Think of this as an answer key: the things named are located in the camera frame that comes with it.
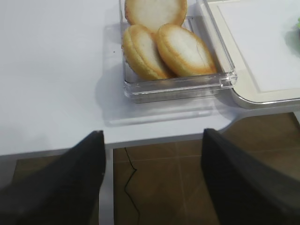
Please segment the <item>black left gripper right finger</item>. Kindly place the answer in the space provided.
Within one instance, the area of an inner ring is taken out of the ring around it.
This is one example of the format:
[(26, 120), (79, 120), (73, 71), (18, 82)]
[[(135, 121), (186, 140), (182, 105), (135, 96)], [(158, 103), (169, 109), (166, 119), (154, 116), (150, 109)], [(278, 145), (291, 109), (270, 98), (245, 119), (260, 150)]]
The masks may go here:
[(300, 182), (261, 163), (211, 128), (203, 133), (202, 172), (220, 224), (300, 223)]

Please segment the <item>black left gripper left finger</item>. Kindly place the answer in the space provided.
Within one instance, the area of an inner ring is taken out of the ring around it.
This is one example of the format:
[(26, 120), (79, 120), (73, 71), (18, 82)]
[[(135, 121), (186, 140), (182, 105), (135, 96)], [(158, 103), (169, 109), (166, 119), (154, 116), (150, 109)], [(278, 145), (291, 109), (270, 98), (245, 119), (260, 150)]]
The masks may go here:
[(93, 131), (45, 168), (0, 192), (2, 225), (88, 225), (105, 176), (105, 142)]

